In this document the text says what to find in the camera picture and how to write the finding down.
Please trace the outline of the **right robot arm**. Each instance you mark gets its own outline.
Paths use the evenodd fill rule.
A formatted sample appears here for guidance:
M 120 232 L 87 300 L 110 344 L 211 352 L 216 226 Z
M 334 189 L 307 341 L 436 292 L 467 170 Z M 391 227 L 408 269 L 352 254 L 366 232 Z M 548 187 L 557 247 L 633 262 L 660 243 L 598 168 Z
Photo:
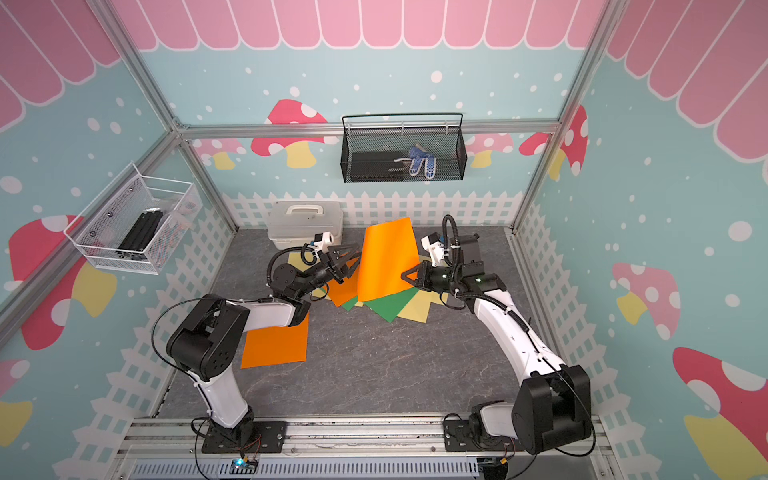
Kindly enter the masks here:
M 584 368 L 562 360 L 523 318 L 503 281 L 486 272 L 477 235 L 460 234 L 450 214 L 441 229 L 422 240 L 429 260 L 404 271 L 402 280 L 447 297 L 451 309 L 471 312 L 490 331 L 519 382 L 513 401 L 473 408 L 469 424 L 477 448 L 510 439 L 538 455 L 595 440 L 591 384 Z

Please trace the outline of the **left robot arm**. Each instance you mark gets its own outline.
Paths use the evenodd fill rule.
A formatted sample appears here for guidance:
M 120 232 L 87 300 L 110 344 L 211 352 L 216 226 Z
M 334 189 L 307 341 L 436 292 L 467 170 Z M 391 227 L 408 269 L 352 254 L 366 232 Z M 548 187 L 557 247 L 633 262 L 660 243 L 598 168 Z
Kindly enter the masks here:
M 266 271 L 271 293 L 262 298 L 231 299 L 217 294 L 183 300 L 189 313 L 170 334 L 161 352 L 150 334 L 153 353 L 166 365 L 192 380 L 205 405 L 206 441 L 246 457 L 263 448 L 263 429 L 243 398 L 234 375 L 234 359 L 241 338 L 252 331 L 300 326 L 309 315 L 311 294 L 333 282 L 350 280 L 362 252 L 355 244 L 322 246 L 317 242 L 274 254 Z

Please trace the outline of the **large green paper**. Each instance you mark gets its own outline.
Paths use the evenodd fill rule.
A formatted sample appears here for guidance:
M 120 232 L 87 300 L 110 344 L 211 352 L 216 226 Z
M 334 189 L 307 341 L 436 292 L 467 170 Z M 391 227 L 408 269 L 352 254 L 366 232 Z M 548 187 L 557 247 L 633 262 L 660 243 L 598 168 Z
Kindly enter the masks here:
M 362 302 L 357 297 L 347 301 L 342 305 L 347 311 L 351 311 L 353 307 L 368 307 L 376 315 L 383 318 L 385 321 L 391 323 L 398 317 L 400 312 L 407 306 L 407 304 L 418 293 L 416 288 L 410 288 L 408 290 L 381 297 L 376 300 L 368 302 Z

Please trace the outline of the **right yellow paper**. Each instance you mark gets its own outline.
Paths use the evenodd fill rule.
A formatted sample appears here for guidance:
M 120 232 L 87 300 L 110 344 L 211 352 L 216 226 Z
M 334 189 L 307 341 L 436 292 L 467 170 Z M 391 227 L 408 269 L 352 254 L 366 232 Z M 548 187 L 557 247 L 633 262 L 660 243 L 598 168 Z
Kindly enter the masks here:
M 419 323 L 426 323 L 429 315 L 430 307 L 433 304 L 441 305 L 439 295 L 434 292 L 425 292 L 419 289 L 409 289 L 402 292 L 413 293 L 413 296 L 408 300 L 400 300 L 402 308 L 397 314 L 398 318 L 411 320 Z

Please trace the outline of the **blue white item in basket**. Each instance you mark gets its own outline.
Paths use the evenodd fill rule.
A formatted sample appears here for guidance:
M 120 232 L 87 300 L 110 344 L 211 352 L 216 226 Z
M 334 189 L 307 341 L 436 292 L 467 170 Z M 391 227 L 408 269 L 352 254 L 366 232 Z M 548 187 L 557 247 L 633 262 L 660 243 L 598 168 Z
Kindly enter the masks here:
M 406 157 L 394 160 L 395 167 L 390 167 L 390 172 L 403 171 L 411 177 L 423 176 L 427 180 L 433 180 L 437 173 L 437 158 L 434 154 L 419 144 L 409 148 Z

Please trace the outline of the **black box in white basket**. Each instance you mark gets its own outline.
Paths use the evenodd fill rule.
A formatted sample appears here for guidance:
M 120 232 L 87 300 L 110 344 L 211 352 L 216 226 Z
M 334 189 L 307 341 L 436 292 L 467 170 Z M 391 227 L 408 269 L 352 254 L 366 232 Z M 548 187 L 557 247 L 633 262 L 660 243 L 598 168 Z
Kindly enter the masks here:
M 120 243 L 117 256 L 132 261 L 145 260 L 144 251 L 154 238 L 163 216 L 163 211 L 157 208 L 143 211 Z

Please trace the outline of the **white plastic storage box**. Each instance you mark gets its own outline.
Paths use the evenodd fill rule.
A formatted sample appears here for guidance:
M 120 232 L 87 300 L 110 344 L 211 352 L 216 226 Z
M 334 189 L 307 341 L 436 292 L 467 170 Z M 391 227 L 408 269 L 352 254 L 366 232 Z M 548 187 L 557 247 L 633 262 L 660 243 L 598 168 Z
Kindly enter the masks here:
M 277 201 L 266 220 L 268 238 L 279 250 L 301 247 L 317 234 L 328 232 L 333 245 L 343 239 L 343 211 L 338 202 L 328 200 Z

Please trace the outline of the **orange paper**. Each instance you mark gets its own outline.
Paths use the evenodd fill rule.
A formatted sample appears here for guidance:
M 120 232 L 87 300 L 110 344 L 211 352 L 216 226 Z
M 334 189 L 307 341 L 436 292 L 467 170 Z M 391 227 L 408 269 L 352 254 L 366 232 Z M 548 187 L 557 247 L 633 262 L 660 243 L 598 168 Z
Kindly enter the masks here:
M 241 369 L 304 362 L 307 359 L 310 316 L 293 327 L 270 327 L 246 334 Z
M 420 262 L 410 218 L 368 227 L 358 268 L 358 299 L 369 302 L 410 289 L 401 275 Z
M 345 278 L 342 283 L 339 283 L 336 280 L 331 280 L 329 282 L 328 298 L 336 307 L 341 307 L 343 304 L 357 297 L 358 278 L 359 270 L 356 269 L 352 276 Z

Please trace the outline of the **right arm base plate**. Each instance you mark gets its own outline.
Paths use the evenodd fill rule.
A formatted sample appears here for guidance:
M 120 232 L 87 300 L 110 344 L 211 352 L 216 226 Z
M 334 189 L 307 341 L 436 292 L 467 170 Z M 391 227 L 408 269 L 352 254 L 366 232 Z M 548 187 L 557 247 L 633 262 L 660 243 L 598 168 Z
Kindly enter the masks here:
M 492 436 L 475 417 L 464 419 L 447 415 L 442 420 L 442 435 L 447 452 L 500 452 L 512 455 L 523 450 L 516 439 Z

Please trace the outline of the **small green circuit board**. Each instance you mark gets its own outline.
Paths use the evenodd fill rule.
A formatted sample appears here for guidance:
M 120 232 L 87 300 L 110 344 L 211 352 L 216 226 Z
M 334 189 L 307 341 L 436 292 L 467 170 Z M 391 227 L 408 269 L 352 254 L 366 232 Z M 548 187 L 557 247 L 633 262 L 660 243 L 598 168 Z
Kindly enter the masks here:
M 230 464 L 230 475 L 252 476 L 257 472 L 259 461 L 257 459 L 237 458 Z

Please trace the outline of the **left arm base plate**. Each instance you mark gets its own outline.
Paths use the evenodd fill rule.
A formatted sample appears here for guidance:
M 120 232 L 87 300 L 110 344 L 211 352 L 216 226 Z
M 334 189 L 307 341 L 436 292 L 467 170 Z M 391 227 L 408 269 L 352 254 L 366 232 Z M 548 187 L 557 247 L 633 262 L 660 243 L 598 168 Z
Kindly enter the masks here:
M 201 451 L 221 455 L 281 453 L 286 428 L 283 421 L 246 421 L 233 428 L 213 423 L 205 433 Z

